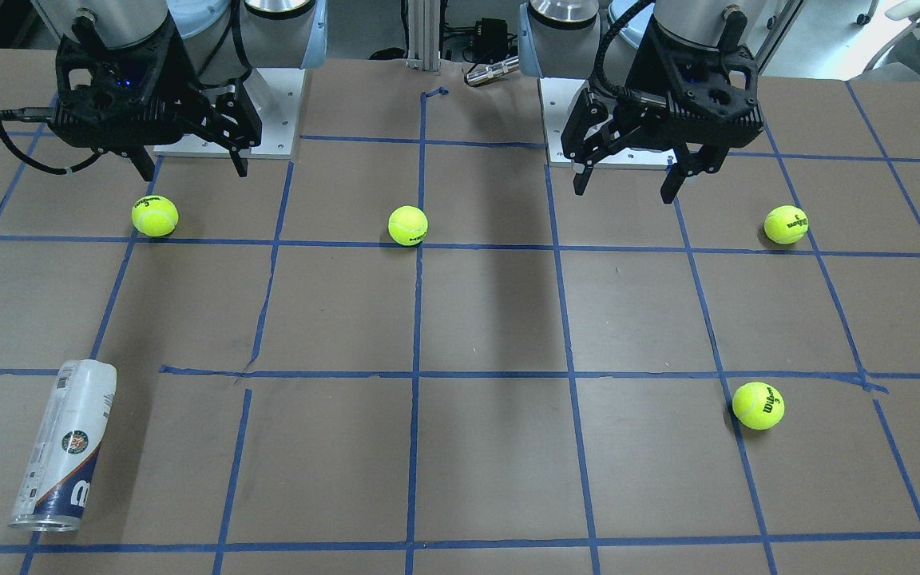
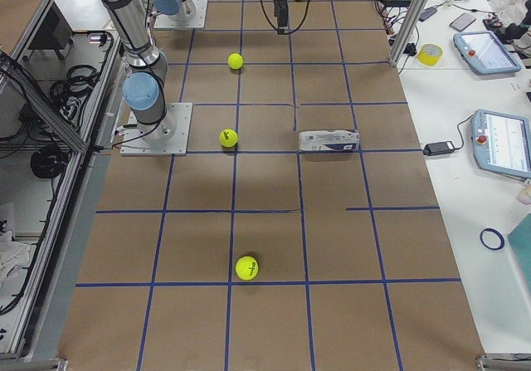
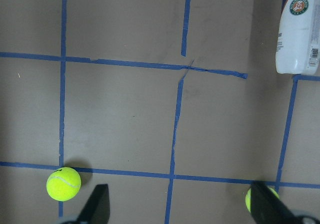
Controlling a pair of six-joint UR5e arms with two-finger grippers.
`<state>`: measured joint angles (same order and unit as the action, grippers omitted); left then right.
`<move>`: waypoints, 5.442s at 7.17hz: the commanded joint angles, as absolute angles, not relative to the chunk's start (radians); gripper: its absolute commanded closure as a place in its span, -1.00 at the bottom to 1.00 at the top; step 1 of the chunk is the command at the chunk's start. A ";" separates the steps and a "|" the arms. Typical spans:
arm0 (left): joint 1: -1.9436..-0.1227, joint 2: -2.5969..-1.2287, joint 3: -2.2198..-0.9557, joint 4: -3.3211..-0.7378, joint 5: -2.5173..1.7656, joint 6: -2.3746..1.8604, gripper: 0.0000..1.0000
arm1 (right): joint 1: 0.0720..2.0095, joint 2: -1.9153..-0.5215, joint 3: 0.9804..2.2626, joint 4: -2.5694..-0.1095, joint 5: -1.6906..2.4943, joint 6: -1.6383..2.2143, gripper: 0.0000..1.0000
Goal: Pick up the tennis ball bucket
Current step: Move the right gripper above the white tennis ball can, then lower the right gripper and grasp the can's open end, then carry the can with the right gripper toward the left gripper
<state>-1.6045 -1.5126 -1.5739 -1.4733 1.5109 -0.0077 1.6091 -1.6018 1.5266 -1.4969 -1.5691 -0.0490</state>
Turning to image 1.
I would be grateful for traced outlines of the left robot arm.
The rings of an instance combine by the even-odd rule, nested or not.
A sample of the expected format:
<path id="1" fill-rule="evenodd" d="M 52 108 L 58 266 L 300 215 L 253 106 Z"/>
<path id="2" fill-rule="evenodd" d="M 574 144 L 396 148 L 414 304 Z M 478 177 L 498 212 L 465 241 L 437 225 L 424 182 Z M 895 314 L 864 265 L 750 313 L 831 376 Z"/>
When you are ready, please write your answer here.
<path id="1" fill-rule="evenodd" d="M 687 179 L 715 174 L 764 129 L 759 65 L 746 37 L 762 1 L 525 1 L 518 58 L 529 77 L 577 81 L 559 152 L 583 194 L 603 160 L 672 154 L 660 187 L 671 204 Z"/>

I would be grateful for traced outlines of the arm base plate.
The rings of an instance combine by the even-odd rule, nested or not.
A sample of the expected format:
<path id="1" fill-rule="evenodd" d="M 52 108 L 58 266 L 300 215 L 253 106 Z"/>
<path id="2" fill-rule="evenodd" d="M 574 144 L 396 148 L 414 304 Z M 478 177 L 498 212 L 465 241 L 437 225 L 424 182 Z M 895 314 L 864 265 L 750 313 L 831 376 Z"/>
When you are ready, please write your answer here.
<path id="1" fill-rule="evenodd" d="M 251 96 L 262 121 L 262 139 L 258 146 L 240 152 L 244 159 L 291 160 L 295 156 L 295 143 L 299 134 L 304 85 L 304 69 L 255 69 L 246 80 L 245 87 Z M 216 143 L 202 141 L 187 135 L 172 145 L 154 147 L 158 156 L 201 157 L 201 159 L 227 159 L 228 152 Z"/>
<path id="2" fill-rule="evenodd" d="M 560 136 L 572 112 L 578 92 L 587 87 L 587 81 L 567 77 L 541 77 L 541 119 L 543 120 L 548 149 L 549 165 L 553 168 L 572 168 L 570 159 L 563 156 Z M 648 149 L 625 149 L 612 157 L 599 161 L 599 169 L 664 170 L 674 163 L 672 150 L 653 152 Z"/>

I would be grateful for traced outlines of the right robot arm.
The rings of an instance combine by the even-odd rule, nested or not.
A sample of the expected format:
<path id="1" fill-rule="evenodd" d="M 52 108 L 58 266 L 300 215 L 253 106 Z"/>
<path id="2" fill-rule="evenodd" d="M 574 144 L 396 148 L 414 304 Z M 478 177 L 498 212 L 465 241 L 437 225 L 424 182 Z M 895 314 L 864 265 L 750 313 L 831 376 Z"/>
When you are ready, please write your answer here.
<path id="1" fill-rule="evenodd" d="M 37 1 L 61 40 L 56 102 L 15 110 L 144 180 L 153 154 L 291 159 L 304 73 L 327 54 L 325 1 Z"/>

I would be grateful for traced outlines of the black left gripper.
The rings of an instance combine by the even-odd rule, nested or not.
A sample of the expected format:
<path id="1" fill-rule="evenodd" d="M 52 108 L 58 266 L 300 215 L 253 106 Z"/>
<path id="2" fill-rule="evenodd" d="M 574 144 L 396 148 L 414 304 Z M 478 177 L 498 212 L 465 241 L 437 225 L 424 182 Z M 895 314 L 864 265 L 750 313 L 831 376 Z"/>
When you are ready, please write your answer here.
<path id="1" fill-rule="evenodd" d="M 750 145 L 764 129 L 757 102 L 757 66 L 742 44 L 748 20 L 729 18 L 716 26 L 711 47 L 683 43 L 651 18 L 625 86 L 664 102 L 617 103 L 588 86 L 574 96 L 560 134 L 563 157 L 573 162 L 573 192 L 583 196 L 594 167 L 626 149 L 672 149 L 676 160 L 660 187 L 662 203 L 672 204 L 690 177 L 718 173 L 725 147 Z M 677 145 L 713 145 L 690 152 Z"/>

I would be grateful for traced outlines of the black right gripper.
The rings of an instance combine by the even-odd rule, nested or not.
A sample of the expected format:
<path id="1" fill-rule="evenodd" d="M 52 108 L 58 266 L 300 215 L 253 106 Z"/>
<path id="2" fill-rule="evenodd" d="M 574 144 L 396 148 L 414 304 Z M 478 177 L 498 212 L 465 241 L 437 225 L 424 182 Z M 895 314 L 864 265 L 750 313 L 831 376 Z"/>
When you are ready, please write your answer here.
<path id="1" fill-rule="evenodd" d="M 238 177 L 248 175 L 241 156 L 262 141 L 262 121 L 244 86 L 200 91 L 171 15 L 145 38 L 109 47 L 101 16 L 79 14 L 56 51 L 58 102 L 54 133 L 67 145 L 95 152 L 128 153 L 145 182 L 156 180 L 156 160 L 146 146 L 172 145 L 192 134 L 229 154 Z"/>

